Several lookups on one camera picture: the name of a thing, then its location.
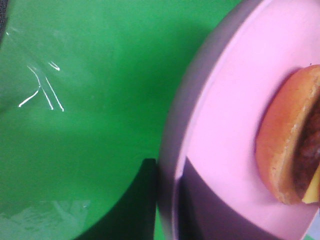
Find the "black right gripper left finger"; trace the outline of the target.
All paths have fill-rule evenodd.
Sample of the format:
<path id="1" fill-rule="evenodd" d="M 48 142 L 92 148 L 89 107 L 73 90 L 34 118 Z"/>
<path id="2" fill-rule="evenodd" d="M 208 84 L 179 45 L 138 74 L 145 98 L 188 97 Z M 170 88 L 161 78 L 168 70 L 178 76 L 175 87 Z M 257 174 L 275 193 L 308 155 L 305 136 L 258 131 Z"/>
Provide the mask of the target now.
<path id="1" fill-rule="evenodd" d="M 114 207 L 78 240 L 153 240 L 157 200 L 157 164 L 142 161 L 137 175 Z"/>

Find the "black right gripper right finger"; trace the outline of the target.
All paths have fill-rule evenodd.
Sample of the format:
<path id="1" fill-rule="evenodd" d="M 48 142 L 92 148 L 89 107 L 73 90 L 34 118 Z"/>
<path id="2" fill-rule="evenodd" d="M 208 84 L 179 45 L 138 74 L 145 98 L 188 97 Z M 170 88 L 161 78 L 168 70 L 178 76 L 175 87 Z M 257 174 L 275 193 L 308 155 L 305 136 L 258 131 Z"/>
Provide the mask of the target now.
<path id="1" fill-rule="evenodd" d="M 220 199 L 185 160 L 178 197 L 179 240 L 276 240 Z"/>

